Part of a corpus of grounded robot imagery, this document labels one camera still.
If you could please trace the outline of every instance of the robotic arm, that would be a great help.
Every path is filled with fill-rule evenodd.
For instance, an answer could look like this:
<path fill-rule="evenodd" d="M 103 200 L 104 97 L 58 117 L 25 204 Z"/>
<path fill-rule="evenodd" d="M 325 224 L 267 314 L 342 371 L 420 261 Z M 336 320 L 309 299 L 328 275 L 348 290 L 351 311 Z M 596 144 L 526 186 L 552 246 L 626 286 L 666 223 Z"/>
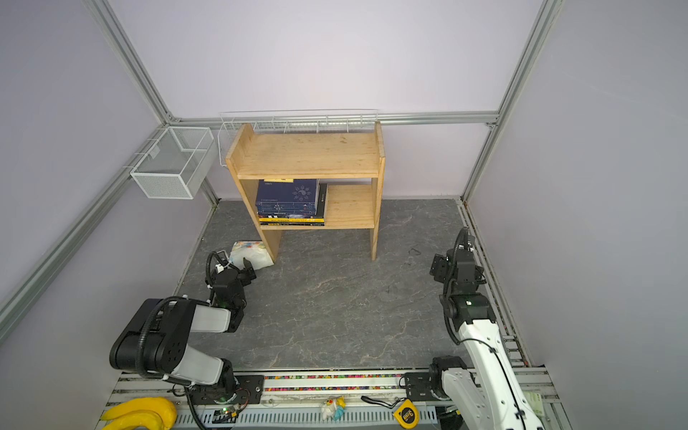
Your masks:
<path fill-rule="evenodd" d="M 435 255 L 430 275 L 444 285 L 444 324 L 454 343 L 466 345 L 483 393 L 457 356 L 433 359 L 433 390 L 454 402 L 470 430 L 543 430 L 511 368 L 489 300 L 477 292 L 485 280 L 473 259 L 473 240 L 462 228 L 454 249 Z M 458 328 L 452 330 L 452 324 Z"/>
<path fill-rule="evenodd" d="M 237 390 L 232 364 L 189 346 L 191 332 L 234 332 L 246 307 L 244 286 L 256 279 L 250 261 L 232 265 L 224 253 L 211 252 L 206 262 L 206 301 L 187 297 L 147 299 L 110 350 L 110 365 L 143 378 L 187 387 L 212 387 L 221 398 Z"/>

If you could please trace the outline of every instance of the yellow tape measure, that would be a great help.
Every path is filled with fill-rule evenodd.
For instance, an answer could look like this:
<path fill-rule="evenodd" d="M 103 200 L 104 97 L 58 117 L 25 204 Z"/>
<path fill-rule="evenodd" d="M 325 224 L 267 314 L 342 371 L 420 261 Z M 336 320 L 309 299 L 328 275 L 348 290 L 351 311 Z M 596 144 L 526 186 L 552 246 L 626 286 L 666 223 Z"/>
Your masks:
<path fill-rule="evenodd" d="M 394 411 L 393 415 L 399 424 L 401 424 L 401 427 L 405 429 L 414 428 L 420 420 L 420 415 L 418 415 L 416 406 L 409 399 L 406 399 L 406 401 L 399 406 L 399 409 Z"/>

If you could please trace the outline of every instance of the book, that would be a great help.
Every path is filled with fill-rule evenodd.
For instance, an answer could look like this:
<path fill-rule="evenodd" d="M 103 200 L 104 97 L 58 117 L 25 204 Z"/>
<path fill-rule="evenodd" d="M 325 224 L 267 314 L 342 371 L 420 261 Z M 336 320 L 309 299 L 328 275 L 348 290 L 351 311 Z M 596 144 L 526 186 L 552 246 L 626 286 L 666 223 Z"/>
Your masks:
<path fill-rule="evenodd" d="M 259 217 L 262 226 L 324 226 L 327 213 L 327 184 L 318 187 L 318 210 L 313 217 Z"/>
<path fill-rule="evenodd" d="M 327 208 L 327 184 L 319 184 L 317 209 L 312 215 L 303 213 L 264 213 L 258 211 L 260 222 L 325 222 L 325 209 Z"/>
<path fill-rule="evenodd" d="M 318 226 L 324 227 L 324 222 L 262 222 L 262 226 Z"/>
<path fill-rule="evenodd" d="M 318 179 L 295 179 L 294 182 L 260 180 L 256 194 L 258 213 L 315 215 Z"/>

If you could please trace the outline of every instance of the yellow banana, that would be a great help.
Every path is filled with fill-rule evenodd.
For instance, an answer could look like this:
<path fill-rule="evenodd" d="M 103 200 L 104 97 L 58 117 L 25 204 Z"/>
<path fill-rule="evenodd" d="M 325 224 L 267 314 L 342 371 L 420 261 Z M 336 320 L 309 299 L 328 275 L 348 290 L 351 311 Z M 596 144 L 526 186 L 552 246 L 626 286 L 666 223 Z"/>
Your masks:
<path fill-rule="evenodd" d="M 177 409 L 174 404 L 163 397 L 135 398 L 106 411 L 101 420 L 110 421 L 133 411 L 153 411 L 162 418 L 164 430 L 169 430 L 177 420 Z"/>
<path fill-rule="evenodd" d="M 134 430 L 146 427 L 148 430 L 163 430 L 162 418 L 153 411 L 133 411 L 116 418 L 103 430 Z"/>

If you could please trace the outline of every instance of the wire rack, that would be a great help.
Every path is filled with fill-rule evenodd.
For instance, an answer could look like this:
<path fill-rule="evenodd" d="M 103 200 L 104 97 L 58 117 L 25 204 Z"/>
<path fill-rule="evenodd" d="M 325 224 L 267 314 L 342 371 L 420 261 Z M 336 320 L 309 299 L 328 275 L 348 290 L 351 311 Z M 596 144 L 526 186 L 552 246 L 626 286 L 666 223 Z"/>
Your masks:
<path fill-rule="evenodd" d="M 193 199 L 215 159 L 216 144 L 207 127 L 167 127 L 131 176 L 148 198 Z"/>
<path fill-rule="evenodd" d="M 335 109 L 297 111 L 243 111 L 220 113 L 217 134 L 219 163 L 226 166 L 234 137 L 244 123 L 255 133 L 371 133 L 378 120 L 377 109 Z"/>

